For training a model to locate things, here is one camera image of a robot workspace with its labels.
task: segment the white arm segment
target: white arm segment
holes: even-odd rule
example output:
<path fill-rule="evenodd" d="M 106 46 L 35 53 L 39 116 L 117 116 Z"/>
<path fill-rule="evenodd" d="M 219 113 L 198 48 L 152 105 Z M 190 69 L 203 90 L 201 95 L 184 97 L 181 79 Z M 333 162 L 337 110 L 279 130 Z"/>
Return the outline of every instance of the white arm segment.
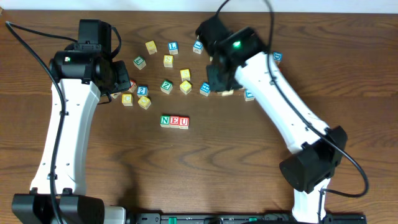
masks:
<path fill-rule="evenodd" d="M 55 174 L 55 193 L 62 194 L 64 188 L 72 189 L 73 194 L 86 194 L 86 152 L 90 135 L 91 120 L 100 100 L 100 91 L 90 82 L 82 84 L 81 80 L 61 79 L 59 87 L 66 102 L 65 122 L 58 147 Z M 51 157 L 60 121 L 61 103 L 58 93 L 52 86 L 52 112 L 45 142 L 43 157 L 33 179 L 30 189 L 36 187 L 37 193 L 49 194 Z"/>
<path fill-rule="evenodd" d="M 301 145 L 303 143 L 313 144 L 319 140 L 319 136 L 306 127 L 280 95 L 275 85 L 272 85 L 266 62 L 267 54 L 264 52 L 258 53 L 246 61 L 245 67 L 238 67 L 235 79 L 256 97 L 256 100 L 281 133 L 289 151 L 295 154 L 302 150 Z M 276 82 L 285 96 L 304 118 L 312 123 L 314 128 L 322 134 L 326 134 L 325 128 L 328 128 L 328 125 L 319 119 L 294 92 L 272 57 L 270 57 L 270 66 L 272 74 L 277 77 Z M 330 179 L 326 179 L 320 182 L 310 194 L 294 190 L 295 204 L 292 213 L 297 221 L 318 223 L 319 190 L 321 187 L 326 188 L 329 181 Z M 321 218 L 326 215 L 323 208 L 324 203 L 325 201 L 322 202 Z"/>

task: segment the robotic arm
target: robotic arm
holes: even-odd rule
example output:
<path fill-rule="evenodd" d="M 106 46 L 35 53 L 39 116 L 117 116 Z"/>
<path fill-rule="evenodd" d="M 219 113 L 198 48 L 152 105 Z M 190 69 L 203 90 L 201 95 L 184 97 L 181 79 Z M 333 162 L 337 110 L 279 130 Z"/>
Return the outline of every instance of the robotic arm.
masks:
<path fill-rule="evenodd" d="M 59 206 L 64 223 L 126 224 L 135 223 L 135 220 L 139 220 L 141 224 L 176 224 L 177 220 L 184 220 L 184 224 L 242 224 L 266 220 L 274 221 L 270 223 L 318 223 L 319 218 L 324 219 L 325 201 L 320 199 L 319 192 L 330 182 L 335 167 L 341 161 L 341 154 L 330 149 L 319 136 L 308 130 L 277 91 L 275 80 L 305 119 L 342 149 L 347 140 L 346 133 L 341 127 L 330 129 L 305 106 L 274 61 L 268 57 L 266 46 L 251 28 L 232 34 L 217 17 L 205 21 L 196 31 L 209 55 L 214 57 L 212 65 L 207 67 L 210 89 L 225 91 L 242 86 L 247 88 L 277 126 L 293 154 L 280 163 L 282 174 L 295 189 L 293 218 L 275 214 L 255 217 L 159 214 L 132 216 L 124 208 L 105 207 L 102 200 L 84 196 L 87 142 L 96 105 L 100 96 L 109 96 L 130 87 L 124 63 L 112 62 L 114 54 L 110 48 L 111 29 L 113 28 L 109 24 L 101 21 L 81 20 L 78 43 L 68 46 L 65 51 L 57 52 L 50 62 L 54 79 L 66 101 L 67 111 L 55 169 L 55 193 L 60 195 L 60 199 L 58 205 L 52 205 L 49 200 L 50 163 L 60 119 L 60 99 L 53 86 L 52 115 L 40 167 L 31 183 L 30 193 L 15 194 L 12 203 L 12 211 L 22 223 L 54 222 L 54 213 L 50 209 L 52 206 Z M 236 48 L 233 44 L 236 42 L 242 47 Z M 274 78 L 269 75 L 267 60 L 271 64 Z M 366 223 L 364 216 L 334 219 L 340 220 L 338 223 L 342 224 Z"/>

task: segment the green led light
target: green led light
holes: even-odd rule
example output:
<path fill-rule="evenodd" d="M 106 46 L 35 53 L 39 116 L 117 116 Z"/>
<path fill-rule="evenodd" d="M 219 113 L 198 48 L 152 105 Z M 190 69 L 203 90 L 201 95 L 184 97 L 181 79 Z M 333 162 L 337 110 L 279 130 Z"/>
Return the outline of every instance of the green led light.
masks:
<path fill-rule="evenodd" d="M 238 48 L 241 46 L 241 42 L 240 41 L 236 41 L 235 43 L 232 44 L 235 48 Z"/>

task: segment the wooden block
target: wooden block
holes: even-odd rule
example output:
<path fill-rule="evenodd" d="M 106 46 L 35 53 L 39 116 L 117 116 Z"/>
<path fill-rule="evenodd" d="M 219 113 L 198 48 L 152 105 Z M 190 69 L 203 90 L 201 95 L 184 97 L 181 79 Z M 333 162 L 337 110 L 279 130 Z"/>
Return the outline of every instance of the wooden block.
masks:
<path fill-rule="evenodd" d="M 244 100 L 245 101 L 252 101 L 254 99 L 256 99 L 256 98 L 254 97 L 254 95 L 249 90 L 245 90 L 244 91 Z"/>
<path fill-rule="evenodd" d="M 178 54 L 178 43 L 176 42 L 169 43 L 169 54 L 170 55 Z"/>
<path fill-rule="evenodd" d="M 193 51 L 198 54 L 203 52 L 203 44 L 199 40 L 195 41 L 193 45 Z"/>
<path fill-rule="evenodd" d="M 137 88 L 137 84 L 134 81 L 130 80 L 130 85 L 131 85 L 131 87 L 128 91 L 130 93 L 134 93 L 134 90 L 136 90 L 136 88 Z"/>
<path fill-rule="evenodd" d="M 282 61 L 282 53 L 274 52 L 274 60 L 277 65 Z"/>
<path fill-rule="evenodd" d="M 119 93 L 112 93 L 112 94 L 111 94 L 111 96 L 112 96 L 114 99 L 116 99 L 119 95 L 120 95 L 120 92 L 119 92 Z"/>
<path fill-rule="evenodd" d="M 170 128 L 180 128 L 180 117 L 171 116 L 170 117 Z"/>
<path fill-rule="evenodd" d="M 160 126 L 163 128 L 170 127 L 170 116 L 161 116 L 160 117 Z"/>
<path fill-rule="evenodd" d="M 136 59 L 134 59 L 134 65 L 135 65 L 139 70 L 141 70 L 141 69 L 143 69 L 147 64 L 146 64 L 146 62 L 145 62 L 145 60 L 144 60 L 143 57 L 138 56 L 138 57 L 136 57 Z"/>
<path fill-rule="evenodd" d="M 167 68 L 173 67 L 173 55 L 164 55 L 163 64 Z"/>
<path fill-rule="evenodd" d="M 185 80 L 191 81 L 191 73 L 189 72 L 189 69 L 183 69 L 180 71 L 180 73 L 181 73 L 181 81 L 183 82 Z"/>
<path fill-rule="evenodd" d="M 146 96 L 142 96 L 139 101 L 138 101 L 138 105 L 142 108 L 144 108 L 145 110 L 148 109 L 148 107 L 150 106 L 151 102 L 150 99 L 148 99 L 148 97 Z"/>
<path fill-rule="evenodd" d="M 145 45 L 147 46 L 147 50 L 148 50 L 149 54 L 154 54 L 157 52 L 156 45 L 153 40 L 146 42 Z"/>
<path fill-rule="evenodd" d="M 173 83 L 164 80 L 162 85 L 160 86 L 160 90 L 162 90 L 162 92 L 166 93 L 166 94 L 170 94 L 170 92 L 173 89 Z"/>
<path fill-rule="evenodd" d="M 210 94 L 210 86 L 207 82 L 204 82 L 200 87 L 200 94 L 204 96 L 209 96 Z"/>
<path fill-rule="evenodd" d="M 191 92 L 191 90 L 192 90 L 192 85 L 191 85 L 191 83 L 189 83 L 188 81 L 185 80 L 184 82 L 181 83 L 181 85 L 180 85 L 180 90 L 181 90 L 183 93 L 188 94 L 188 93 Z"/>
<path fill-rule="evenodd" d="M 132 95 L 131 94 L 123 94 L 122 95 L 122 104 L 124 106 L 132 106 Z"/>
<path fill-rule="evenodd" d="M 141 98 L 142 96 L 148 96 L 148 87 L 139 86 L 137 89 L 137 96 L 138 98 Z"/>
<path fill-rule="evenodd" d="M 180 129 L 189 128 L 189 118 L 180 117 Z"/>
<path fill-rule="evenodd" d="M 220 94 L 221 96 L 231 96 L 232 94 L 234 94 L 234 90 L 222 91 L 222 92 L 219 92 L 218 94 Z"/>

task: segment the green connector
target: green connector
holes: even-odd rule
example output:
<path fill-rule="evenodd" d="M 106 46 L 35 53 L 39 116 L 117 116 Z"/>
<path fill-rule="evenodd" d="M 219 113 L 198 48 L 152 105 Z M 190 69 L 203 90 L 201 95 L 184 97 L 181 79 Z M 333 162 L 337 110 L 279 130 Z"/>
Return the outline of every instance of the green connector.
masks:
<path fill-rule="evenodd" d="M 177 224 L 177 218 L 169 218 L 169 224 Z"/>

